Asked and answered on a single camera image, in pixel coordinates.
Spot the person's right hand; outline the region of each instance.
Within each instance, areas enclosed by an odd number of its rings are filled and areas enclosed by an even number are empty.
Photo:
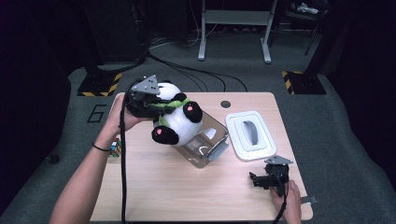
[[[270,188],[270,191],[276,210],[279,211],[283,203],[283,196],[277,196],[275,188]],[[301,196],[298,186],[293,180],[289,180],[289,183],[285,184],[285,191],[288,194],[288,198],[286,199],[287,204],[283,218],[289,224],[301,223]]]

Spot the rubik's cube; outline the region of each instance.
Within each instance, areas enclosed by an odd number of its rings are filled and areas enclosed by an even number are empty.
[[[108,153],[108,157],[119,157],[121,153],[121,140],[115,138],[110,149],[111,151]]]

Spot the table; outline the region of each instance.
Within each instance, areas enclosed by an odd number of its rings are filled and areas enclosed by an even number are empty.
[[[225,125],[230,113],[258,111],[277,147],[277,155],[294,161],[290,179],[306,196],[304,182],[291,150],[276,99],[269,92],[187,92],[210,116]],[[229,101],[229,108],[221,107]],[[151,139],[152,123],[137,124],[126,133],[128,221],[257,221],[273,220],[277,211],[269,190],[253,187],[249,172],[266,175],[263,160],[240,161],[229,147],[205,168],[198,169],[173,147]],[[120,158],[109,158],[92,221],[120,220]],[[303,220],[310,219],[310,204],[303,204]]]
[[[198,60],[205,59],[206,52],[206,24],[245,24],[245,25],[265,25],[265,35],[260,38],[262,45],[262,55],[265,63],[271,63],[271,55],[268,49],[268,36],[275,15],[277,0],[273,0],[270,11],[237,11],[237,10],[207,10],[205,0],[202,1],[202,32],[201,45],[198,53]]]

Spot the black chair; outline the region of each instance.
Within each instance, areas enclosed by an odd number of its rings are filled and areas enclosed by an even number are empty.
[[[274,42],[276,31],[279,27],[280,21],[285,19],[290,21],[291,24],[297,23],[303,25],[305,29],[311,29],[311,39],[309,40],[308,48],[305,51],[305,55],[307,55],[309,49],[311,48],[312,42],[314,41],[315,34],[317,33],[320,23],[324,19],[323,15],[311,14],[307,12],[297,12],[292,7],[290,7],[290,1],[283,1],[279,11],[282,13],[282,15],[280,16],[280,19],[276,22],[269,46],[271,47]]]

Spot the black panda leg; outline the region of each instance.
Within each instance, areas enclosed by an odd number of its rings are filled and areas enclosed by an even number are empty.
[[[151,138],[157,143],[175,145],[178,143],[178,135],[166,126],[158,126],[151,132]]]
[[[202,120],[202,109],[194,101],[190,101],[183,106],[183,112],[186,118],[188,118],[192,123],[198,123]]]

